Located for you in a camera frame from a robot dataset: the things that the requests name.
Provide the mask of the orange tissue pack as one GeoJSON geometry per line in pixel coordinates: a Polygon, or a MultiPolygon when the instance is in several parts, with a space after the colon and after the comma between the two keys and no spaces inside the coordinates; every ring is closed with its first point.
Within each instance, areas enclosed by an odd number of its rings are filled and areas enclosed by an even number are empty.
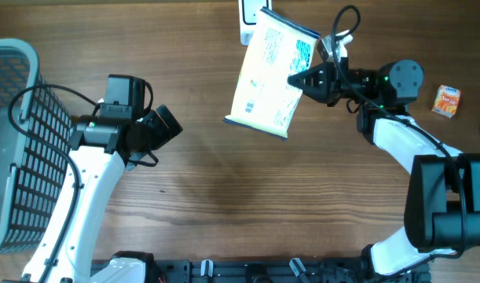
{"type": "Polygon", "coordinates": [[[461,92],[458,89],[441,85],[438,88],[431,111],[452,118],[458,109],[460,96],[461,92]]]}

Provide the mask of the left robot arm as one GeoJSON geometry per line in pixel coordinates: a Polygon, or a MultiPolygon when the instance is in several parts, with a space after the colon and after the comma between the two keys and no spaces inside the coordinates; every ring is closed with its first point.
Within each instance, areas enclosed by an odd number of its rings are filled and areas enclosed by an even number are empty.
{"type": "Polygon", "coordinates": [[[152,108],[150,83],[129,75],[110,75],[106,97],[80,116],[63,151],[44,134],[11,126],[35,142],[42,153],[60,156],[64,181],[38,248],[24,267],[22,282],[163,282],[153,254],[117,252],[97,273],[93,250],[113,189],[124,171],[154,167],[154,152],[178,136],[182,127],[166,105],[152,108]]]}

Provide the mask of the white yellow wet wipes pack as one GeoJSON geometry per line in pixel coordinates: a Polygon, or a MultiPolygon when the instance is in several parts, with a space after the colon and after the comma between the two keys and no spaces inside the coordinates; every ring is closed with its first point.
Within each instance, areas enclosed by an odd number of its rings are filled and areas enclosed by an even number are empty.
{"type": "Polygon", "coordinates": [[[321,34],[261,8],[247,47],[227,123],[260,130],[282,139],[302,91],[288,78],[310,68],[321,34]]]}

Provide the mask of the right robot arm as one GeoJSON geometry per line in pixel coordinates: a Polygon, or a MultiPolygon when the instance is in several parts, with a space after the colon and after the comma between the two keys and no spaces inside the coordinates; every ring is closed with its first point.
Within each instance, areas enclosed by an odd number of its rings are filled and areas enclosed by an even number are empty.
{"type": "Polygon", "coordinates": [[[436,258],[455,259],[480,246],[480,153],[463,153],[421,129],[407,106],[417,99],[423,68],[412,60],[378,71],[324,62],[288,77],[307,97],[332,107],[357,103],[357,130],[410,175],[404,224],[366,247],[357,275],[390,281],[436,258]]]}

